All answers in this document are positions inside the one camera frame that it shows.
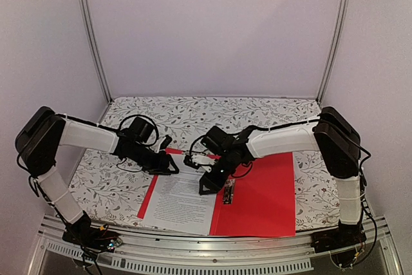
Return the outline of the printed white paper sheets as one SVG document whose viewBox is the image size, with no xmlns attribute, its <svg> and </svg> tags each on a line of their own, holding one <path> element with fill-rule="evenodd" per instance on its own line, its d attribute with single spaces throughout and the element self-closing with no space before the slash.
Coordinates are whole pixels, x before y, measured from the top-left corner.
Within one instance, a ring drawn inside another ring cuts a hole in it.
<svg viewBox="0 0 412 275">
<path fill-rule="evenodd" d="M 153 179 L 138 212 L 142 224 L 159 229 L 208 235 L 216 195 L 200 195 L 201 172 L 185 165 L 183 155 L 172 155 L 177 174 Z"/>
</svg>

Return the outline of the red file folder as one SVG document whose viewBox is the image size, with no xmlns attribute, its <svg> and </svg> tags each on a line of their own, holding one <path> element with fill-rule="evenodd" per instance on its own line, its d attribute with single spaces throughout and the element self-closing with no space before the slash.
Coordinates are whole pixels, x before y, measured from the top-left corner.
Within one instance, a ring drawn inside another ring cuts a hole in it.
<svg viewBox="0 0 412 275">
<path fill-rule="evenodd" d="M 167 153 L 182 155 L 180 150 Z M 295 234 L 294 156 L 271 155 L 239 167 L 234 197 L 223 204 L 223 189 L 216 201 L 211 229 L 206 236 L 284 237 Z"/>
</svg>

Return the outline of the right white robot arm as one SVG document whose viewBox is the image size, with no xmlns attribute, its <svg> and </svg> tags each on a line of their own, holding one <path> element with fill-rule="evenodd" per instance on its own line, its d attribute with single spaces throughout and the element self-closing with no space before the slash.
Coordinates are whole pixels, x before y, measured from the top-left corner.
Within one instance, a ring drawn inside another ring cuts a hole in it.
<svg viewBox="0 0 412 275">
<path fill-rule="evenodd" d="M 337 185 L 340 203 L 339 228 L 333 233 L 337 246 L 345 247 L 358 235 L 363 217 L 362 199 L 367 182 L 363 164 L 371 154 L 361 146 L 361 138 L 333 107 L 325 107 L 315 119 L 282 124 L 272 128 L 250 125 L 239 133 L 212 127 L 201 144 L 218 155 L 200 178 L 201 195 L 216 194 L 241 164 L 258 158 L 295 151 L 320 152 L 327 172 Z"/>
</svg>

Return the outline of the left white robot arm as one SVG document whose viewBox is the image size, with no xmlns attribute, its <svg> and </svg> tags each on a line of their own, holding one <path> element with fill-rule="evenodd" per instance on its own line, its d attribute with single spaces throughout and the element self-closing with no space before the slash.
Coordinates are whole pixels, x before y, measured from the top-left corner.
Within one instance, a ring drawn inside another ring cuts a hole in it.
<svg viewBox="0 0 412 275">
<path fill-rule="evenodd" d="M 73 224 L 71 235 L 81 245 L 91 245 L 95 230 L 83 222 L 88 216 L 58 170 L 60 148 L 100 151 L 131 160 L 152 175 L 173 175 L 180 170 L 165 150 L 169 141 L 160 137 L 155 123 L 145 115 L 128 116 L 111 128 L 41 106 L 15 138 L 16 161 L 34 181 L 33 190 L 55 208 L 63 222 Z"/>
</svg>

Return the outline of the spine metal folder clip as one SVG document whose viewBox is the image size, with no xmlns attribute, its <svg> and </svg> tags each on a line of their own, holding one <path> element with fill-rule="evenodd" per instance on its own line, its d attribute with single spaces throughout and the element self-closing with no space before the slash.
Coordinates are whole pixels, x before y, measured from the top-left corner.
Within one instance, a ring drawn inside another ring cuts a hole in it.
<svg viewBox="0 0 412 275">
<path fill-rule="evenodd" d="M 223 204 L 230 205 L 234 197 L 235 179 L 228 179 L 223 188 Z"/>
</svg>

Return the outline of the aluminium front rail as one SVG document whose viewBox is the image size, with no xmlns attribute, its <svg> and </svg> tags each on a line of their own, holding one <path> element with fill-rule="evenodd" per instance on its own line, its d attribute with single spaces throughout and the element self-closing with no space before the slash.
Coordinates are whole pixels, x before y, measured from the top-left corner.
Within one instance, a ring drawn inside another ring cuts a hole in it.
<svg viewBox="0 0 412 275">
<path fill-rule="evenodd" d="M 115 226 L 122 245 L 91 261 L 62 240 L 63 224 L 47 215 L 28 274 L 402 274 L 385 218 L 363 226 L 367 240 L 359 247 L 360 262 L 348 269 L 335 261 L 347 258 L 351 247 L 318 253 L 311 231 L 289 238 L 230 238 Z"/>
</svg>

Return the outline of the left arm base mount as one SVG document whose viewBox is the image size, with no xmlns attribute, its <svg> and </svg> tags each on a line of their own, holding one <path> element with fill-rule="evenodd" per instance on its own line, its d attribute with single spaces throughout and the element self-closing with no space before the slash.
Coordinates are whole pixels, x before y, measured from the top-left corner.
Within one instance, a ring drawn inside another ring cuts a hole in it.
<svg viewBox="0 0 412 275">
<path fill-rule="evenodd" d="M 65 227 L 62 240 L 86 249 L 113 252 L 123 244 L 119 233 L 109 230 L 108 224 L 99 228 L 92 227 L 91 219 L 86 213 L 75 223 L 65 223 Z"/>
</svg>

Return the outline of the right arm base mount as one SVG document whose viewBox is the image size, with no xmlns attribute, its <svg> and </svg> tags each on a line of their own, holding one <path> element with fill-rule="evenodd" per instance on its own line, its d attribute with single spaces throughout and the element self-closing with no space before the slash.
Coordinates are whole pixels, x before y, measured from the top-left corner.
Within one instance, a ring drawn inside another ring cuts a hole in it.
<svg viewBox="0 0 412 275">
<path fill-rule="evenodd" d="M 310 246 L 315 253 L 339 250 L 331 255 L 332 262 L 341 269 L 353 267 L 364 252 L 366 235 L 362 224 L 347 225 L 341 222 L 338 227 L 311 235 Z"/>
</svg>

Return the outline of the left aluminium frame post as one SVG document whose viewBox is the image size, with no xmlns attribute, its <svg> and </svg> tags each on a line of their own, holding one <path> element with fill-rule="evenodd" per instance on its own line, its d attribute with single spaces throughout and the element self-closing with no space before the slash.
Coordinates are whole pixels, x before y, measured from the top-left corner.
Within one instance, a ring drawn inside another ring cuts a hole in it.
<svg viewBox="0 0 412 275">
<path fill-rule="evenodd" d="M 89 7 L 88 0 L 79 0 L 80 6 L 80 13 L 82 16 L 82 20 L 84 23 L 84 29 L 86 32 L 86 38 L 88 40 L 88 46 L 91 53 L 91 58 L 93 61 L 93 65 L 97 74 L 98 83 L 100 85 L 100 89 L 104 96 L 105 101 L 110 104 L 113 101 L 112 94 L 109 88 L 108 79 L 106 77 L 106 73 L 104 71 L 104 67 L 102 64 L 102 59 L 100 56 L 97 38 L 95 35 L 93 21 L 91 16 L 91 10 Z"/>
</svg>

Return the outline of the aluminium frame post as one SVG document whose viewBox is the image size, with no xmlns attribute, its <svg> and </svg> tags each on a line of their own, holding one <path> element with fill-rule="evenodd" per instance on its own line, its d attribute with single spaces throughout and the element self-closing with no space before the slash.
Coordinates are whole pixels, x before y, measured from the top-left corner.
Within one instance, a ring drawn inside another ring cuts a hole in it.
<svg viewBox="0 0 412 275">
<path fill-rule="evenodd" d="M 80 13 L 82 16 L 82 20 L 84 23 L 84 29 L 86 32 L 86 38 L 88 40 L 88 46 L 91 53 L 91 58 L 93 61 L 93 65 L 97 74 L 98 83 L 100 85 L 100 89 L 104 96 L 105 101 L 110 104 L 113 101 L 112 94 L 109 88 L 108 79 L 106 77 L 106 73 L 104 71 L 104 67 L 102 64 L 102 59 L 100 56 L 97 38 L 95 35 L 93 21 L 91 16 L 91 10 L 89 7 L 88 0 L 79 0 L 80 6 Z"/>
<path fill-rule="evenodd" d="M 333 29 L 332 40 L 330 48 L 328 50 L 328 55 L 326 58 L 326 64 L 321 78 L 321 83 L 317 91 L 316 101 L 319 105 L 322 104 L 326 91 L 328 89 L 329 81 L 332 75 L 332 70 L 336 60 L 337 52 L 339 50 L 339 43 L 341 40 L 342 32 L 344 29 L 344 22 L 348 10 L 348 3 L 350 0 L 339 0 L 337 17 L 335 20 L 335 26 Z"/>
</svg>

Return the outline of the right aluminium frame post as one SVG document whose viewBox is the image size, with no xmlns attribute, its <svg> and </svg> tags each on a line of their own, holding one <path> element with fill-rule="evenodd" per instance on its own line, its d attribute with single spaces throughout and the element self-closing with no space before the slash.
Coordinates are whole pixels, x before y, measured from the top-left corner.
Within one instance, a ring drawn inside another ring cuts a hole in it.
<svg viewBox="0 0 412 275">
<path fill-rule="evenodd" d="M 333 29 L 332 40 L 330 48 L 328 50 L 328 55 L 326 58 L 326 64 L 321 78 L 321 83 L 317 91 L 316 101 L 319 105 L 322 104 L 326 91 L 328 89 L 329 81 L 332 75 L 332 70 L 336 60 L 337 52 L 339 50 L 339 43 L 341 40 L 342 32 L 344 29 L 344 22 L 348 10 L 348 3 L 350 0 L 339 0 L 337 17 L 335 20 L 335 26 Z"/>
</svg>

